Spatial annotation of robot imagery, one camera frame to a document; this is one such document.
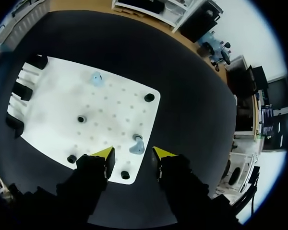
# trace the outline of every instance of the desk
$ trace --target desk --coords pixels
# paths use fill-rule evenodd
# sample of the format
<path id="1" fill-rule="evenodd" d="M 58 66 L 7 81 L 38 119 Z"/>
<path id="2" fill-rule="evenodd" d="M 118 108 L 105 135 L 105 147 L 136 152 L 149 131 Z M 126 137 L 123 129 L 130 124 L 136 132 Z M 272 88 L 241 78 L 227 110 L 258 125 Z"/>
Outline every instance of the desk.
<path id="1" fill-rule="evenodd" d="M 30 52 L 102 69 L 158 90 L 161 100 L 147 149 L 155 145 L 183 153 L 213 194 L 235 128 L 236 105 L 229 88 L 210 66 L 167 34 L 96 11 L 50 12 L 14 52 L 0 54 L 0 176 L 5 184 L 16 183 L 21 192 L 41 186 L 55 194 L 56 184 L 72 174 L 23 138 L 13 139 L 5 123 L 14 82 Z M 136 181 L 109 183 L 88 222 L 122 229 L 176 223 L 155 172 L 147 152 Z"/>
<path id="2" fill-rule="evenodd" d="M 180 43 L 182 43 L 185 47 L 187 47 L 189 50 L 197 54 L 197 49 L 199 48 L 199 45 L 197 43 L 193 43 L 188 38 L 182 36 L 179 31 L 172 33 L 171 27 L 168 24 L 165 24 L 153 17 L 138 17 L 137 15 L 131 15 L 124 12 L 117 12 L 113 11 L 111 9 L 111 2 L 112 0 L 94 0 L 94 1 L 88 1 L 88 0 L 77 0 L 77 1 L 70 1 L 70 0 L 52 0 L 50 2 L 50 11 L 70 11 L 70 10 L 89 10 L 89 11 L 95 11 L 95 12 L 103 12 L 103 13 L 110 13 L 115 14 L 127 18 L 131 18 L 133 20 L 140 21 L 142 23 L 145 23 L 147 25 L 150 25 L 167 35 L 173 37 Z M 214 70 L 213 66 L 210 63 L 209 58 L 203 58 L 203 60 Z M 227 83 L 226 78 L 226 70 L 224 65 L 219 65 L 220 71 L 215 73 L 222 79 L 223 82 Z"/>

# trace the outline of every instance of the white shelf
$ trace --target white shelf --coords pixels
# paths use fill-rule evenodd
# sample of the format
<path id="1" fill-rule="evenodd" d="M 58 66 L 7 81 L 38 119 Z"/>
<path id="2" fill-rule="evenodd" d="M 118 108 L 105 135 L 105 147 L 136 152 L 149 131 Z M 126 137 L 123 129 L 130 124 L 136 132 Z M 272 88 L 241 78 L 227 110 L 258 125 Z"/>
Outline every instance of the white shelf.
<path id="1" fill-rule="evenodd" d="M 186 5 L 184 6 L 184 4 L 181 4 L 180 2 L 178 2 L 177 0 L 167 0 L 168 2 L 171 2 L 172 4 L 177 5 L 178 7 L 182 8 L 185 12 L 180 16 L 180 18 L 175 18 L 176 14 L 173 14 L 173 17 L 169 17 L 169 11 L 168 10 L 164 10 L 164 12 L 158 14 L 158 13 L 153 13 L 151 11 L 136 7 L 136 6 L 131 6 L 125 3 L 121 3 L 121 2 L 117 2 L 118 0 L 112 0 L 112 9 L 115 6 L 121 6 L 121 7 L 125 7 L 125 8 L 129 8 L 135 11 L 139 11 L 142 13 L 145 13 L 147 15 L 150 15 L 154 18 L 159 19 L 160 21 L 163 21 L 167 24 L 169 24 L 170 26 L 173 27 L 172 29 L 172 33 L 176 32 L 181 26 L 182 24 L 184 24 L 184 22 L 207 0 L 191 0 L 191 1 L 187 1 Z"/>
<path id="2" fill-rule="evenodd" d="M 178 2 L 178 1 L 176 1 L 176 0 L 167 0 L 167 1 L 169 1 L 169 2 L 171 2 L 171 3 L 173 3 L 173 4 L 175 4 L 175 5 L 183 8 L 184 10 L 188 10 L 188 8 L 189 8 L 188 6 L 184 6 L 182 3 L 180 3 L 180 2 Z"/>
<path id="3" fill-rule="evenodd" d="M 154 18 L 157 18 L 157 19 L 159 19 L 159 20 L 161 20 L 161 21 L 173 26 L 173 27 L 176 26 L 176 24 L 174 22 L 171 22 L 171 21 L 163 18 L 161 14 L 154 13 L 154 12 L 151 12 L 151 11 L 147 11 L 145 9 L 142 9 L 142 8 L 139 8 L 139 7 L 136 7 L 136 6 L 131 6 L 131 5 L 128 5 L 128 4 L 125 4 L 125 3 L 121 3 L 121 2 L 116 2 L 115 5 L 116 6 L 126 7 L 126 8 L 129 8 L 129 9 L 135 10 L 135 11 L 139 11 L 139 12 L 148 14 L 148 15 L 154 17 Z"/>
<path id="4" fill-rule="evenodd" d="M 255 159 L 255 157 L 254 157 L 254 155 L 252 155 L 251 162 L 249 163 L 250 165 L 249 165 L 249 167 L 248 167 L 246 177 L 243 179 L 243 182 L 242 182 L 242 184 L 241 184 L 241 186 L 240 186 L 240 188 L 239 188 L 239 192 L 241 192 L 241 193 L 242 193 L 243 191 L 245 191 L 245 187 L 243 187 L 243 186 L 246 186 L 246 185 L 247 185 L 247 183 L 249 182 L 250 177 L 251 177 L 251 175 L 252 175 L 252 172 L 253 172 L 253 169 L 254 169 L 254 166 L 255 166 L 254 159 Z"/>
<path id="5" fill-rule="evenodd" d="M 263 106 L 264 99 L 263 99 L 262 91 L 259 90 L 258 93 L 259 93 L 259 100 L 257 101 L 257 103 L 258 103 L 258 122 L 259 122 L 258 131 L 261 135 L 263 123 L 264 123 L 263 112 L 262 112 L 262 106 Z"/>

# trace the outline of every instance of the wooden floor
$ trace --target wooden floor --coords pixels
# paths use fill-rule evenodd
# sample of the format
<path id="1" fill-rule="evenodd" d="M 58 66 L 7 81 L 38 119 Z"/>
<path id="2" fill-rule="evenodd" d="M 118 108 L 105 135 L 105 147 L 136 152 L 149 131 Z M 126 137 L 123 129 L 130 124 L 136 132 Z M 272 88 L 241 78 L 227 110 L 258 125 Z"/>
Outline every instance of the wooden floor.
<path id="1" fill-rule="evenodd" d="M 179 33 L 179 31 L 177 31 L 176 33 L 172 33 L 171 27 L 168 24 L 163 23 L 159 21 L 158 19 L 155 19 L 148 15 L 145 15 L 145 17 L 141 18 L 139 16 L 130 15 L 124 12 L 116 12 L 112 10 L 111 5 L 112 5 L 112 0 L 51 0 L 50 11 L 89 10 L 89 11 L 98 11 L 98 12 L 104 12 L 104 13 L 112 13 L 112 14 L 121 15 L 121 16 L 128 17 L 128 18 L 132 18 L 134 20 L 141 21 L 143 23 L 146 23 L 150 26 L 153 26 L 163 31 L 164 33 L 175 38 L 177 41 L 181 42 L 183 45 L 185 45 L 187 48 L 189 48 L 191 51 L 197 54 L 196 50 L 198 48 L 198 45 L 191 42 L 186 37 L 182 36 Z M 208 63 L 209 66 L 212 67 L 208 58 L 204 58 L 204 61 Z M 217 72 L 217 74 L 225 83 L 227 83 L 226 71 L 223 66 L 220 66 L 220 72 Z"/>

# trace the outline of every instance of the white wall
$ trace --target white wall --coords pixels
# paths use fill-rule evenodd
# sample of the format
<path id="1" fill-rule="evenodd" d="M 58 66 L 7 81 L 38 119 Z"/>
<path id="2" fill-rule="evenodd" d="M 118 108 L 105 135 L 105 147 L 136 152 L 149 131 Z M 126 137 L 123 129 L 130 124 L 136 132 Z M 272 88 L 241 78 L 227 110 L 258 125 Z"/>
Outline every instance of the white wall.
<path id="1" fill-rule="evenodd" d="M 260 166 L 257 192 L 254 197 L 254 211 L 259 208 L 273 187 L 285 163 L 286 152 L 262 152 L 256 166 Z M 250 201 L 237 215 L 241 223 L 245 223 L 251 216 Z"/>
<path id="2" fill-rule="evenodd" d="M 244 55 L 248 65 L 262 66 L 267 80 L 287 74 L 281 48 L 270 26 L 248 0 L 214 0 L 224 11 L 212 31 L 231 43 L 231 59 Z"/>

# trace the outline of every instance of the light blue object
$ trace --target light blue object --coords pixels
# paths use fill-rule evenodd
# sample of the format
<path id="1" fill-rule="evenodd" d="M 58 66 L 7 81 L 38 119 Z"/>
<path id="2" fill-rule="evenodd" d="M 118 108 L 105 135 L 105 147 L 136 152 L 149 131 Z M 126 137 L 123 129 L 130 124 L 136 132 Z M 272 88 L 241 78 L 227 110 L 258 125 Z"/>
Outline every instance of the light blue object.
<path id="1" fill-rule="evenodd" d="M 129 149 L 129 152 L 138 155 L 143 154 L 145 152 L 143 137 L 138 134 L 134 134 L 132 138 L 136 141 L 136 144 Z"/>
<path id="2" fill-rule="evenodd" d="M 224 49 L 221 42 L 215 39 L 214 33 L 212 32 L 204 34 L 197 42 L 200 46 L 202 46 L 205 42 L 208 42 L 211 45 L 215 51 L 214 55 L 209 56 L 211 62 L 218 62 L 220 59 L 223 59 L 221 51 L 224 51 L 228 57 L 230 56 L 228 50 Z"/>
<path id="3" fill-rule="evenodd" d="M 102 77 L 100 75 L 100 73 L 98 71 L 96 71 L 95 73 L 92 74 L 91 76 L 91 83 L 94 85 L 94 86 L 102 86 L 103 85 L 103 80 L 102 80 Z"/>

